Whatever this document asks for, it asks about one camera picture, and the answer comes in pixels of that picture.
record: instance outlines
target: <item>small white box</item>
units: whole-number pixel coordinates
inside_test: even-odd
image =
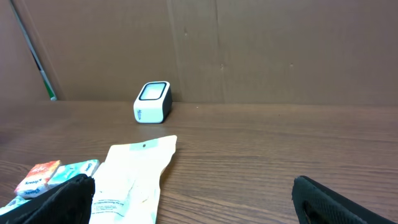
[[[138,123],[162,123],[172,107],[170,83],[149,82],[142,87],[134,102],[134,116]]]

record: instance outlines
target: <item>wooden table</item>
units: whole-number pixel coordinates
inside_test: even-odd
[[[297,223],[292,184],[307,175],[398,222],[398,108],[174,103],[137,124],[132,103],[0,106],[0,202],[34,164],[104,161],[113,144],[176,134],[158,223]]]

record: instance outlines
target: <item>cardboard wall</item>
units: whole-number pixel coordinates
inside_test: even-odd
[[[58,98],[398,105],[395,0],[16,0]]]
[[[8,0],[0,0],[0,103],[50,100]]]

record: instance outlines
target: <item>small package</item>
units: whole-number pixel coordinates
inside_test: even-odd
[[[60,166],[50,179],[49,187],[56,187],[78,174],[86,174],[88,177],[91,177],[97,170],[99,164],[100,162],[97,159],[92,159],[85,162]]]
[[[156,222],[159,179],[174,152],[176,136],[111,146],[93,178],[90,224]]]
[[[16,196],[14,199],[12,199],[6,206],[4,206],[3,208],[0,208],[0,215],[3,215],[17,207],[19,207],[20,205],[25,204],[26,202],[28,202],[29,200],[24,199],[21,196]]]
[[[36,164],[25,179],[15,189],[15,194],[23,198],[34,198],[48,191],[48,182],[60,166],[61,161]]]

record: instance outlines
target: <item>white plastic bag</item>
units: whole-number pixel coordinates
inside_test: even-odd
[[[111,146],[93,178],[90,224],[156,222],[159,180],[175,152],[176,136]]]

